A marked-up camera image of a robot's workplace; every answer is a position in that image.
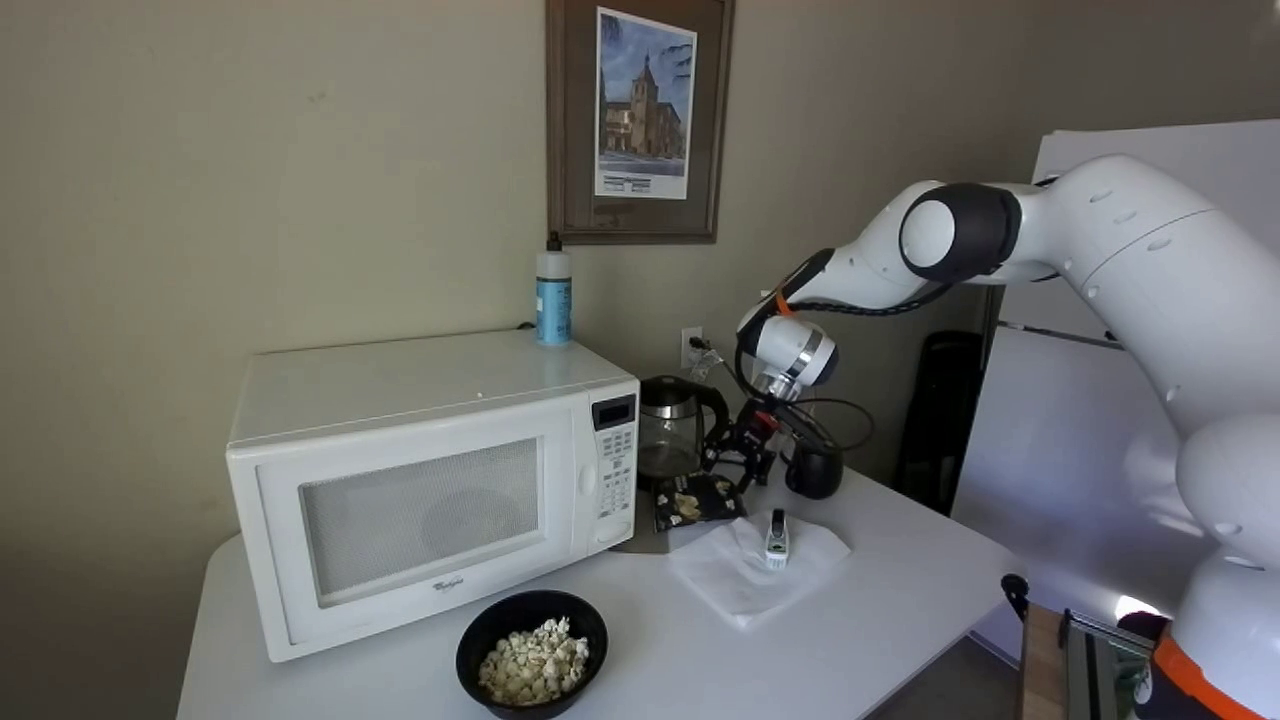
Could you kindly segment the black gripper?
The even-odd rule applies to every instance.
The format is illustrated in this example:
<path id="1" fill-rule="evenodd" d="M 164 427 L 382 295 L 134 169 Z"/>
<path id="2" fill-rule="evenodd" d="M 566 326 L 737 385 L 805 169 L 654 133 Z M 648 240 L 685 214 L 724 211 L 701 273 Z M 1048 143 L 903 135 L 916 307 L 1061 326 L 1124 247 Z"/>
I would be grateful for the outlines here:
<path id="1" fill-rule="evenodd" d="M 737 467 L 737 485 L 724 473 L 703 473 L 703 511 L 742 517 L 742 492 L 767 480 L 776 440 L 787 432 L 792 408 L 776 399 L 750 399 L 714 440 L 710 462 Z"/>

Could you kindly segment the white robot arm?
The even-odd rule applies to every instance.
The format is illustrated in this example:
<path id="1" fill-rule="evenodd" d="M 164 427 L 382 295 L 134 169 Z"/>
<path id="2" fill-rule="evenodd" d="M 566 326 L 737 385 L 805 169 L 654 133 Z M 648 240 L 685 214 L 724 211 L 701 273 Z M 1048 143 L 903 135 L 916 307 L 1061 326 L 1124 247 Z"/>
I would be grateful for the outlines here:
<path id="1" fill-rule="evenodd" d="M 1055 562 L 1172 580 L 1154 717 L 1280 720 L 1280 257 L 1134 157 L 1041 185 L 916 178 L 850 244 L 805 257 L 734 341 L 744 393 L 835 367 L 829 313 L 996 295 L 965 504 Z"/>

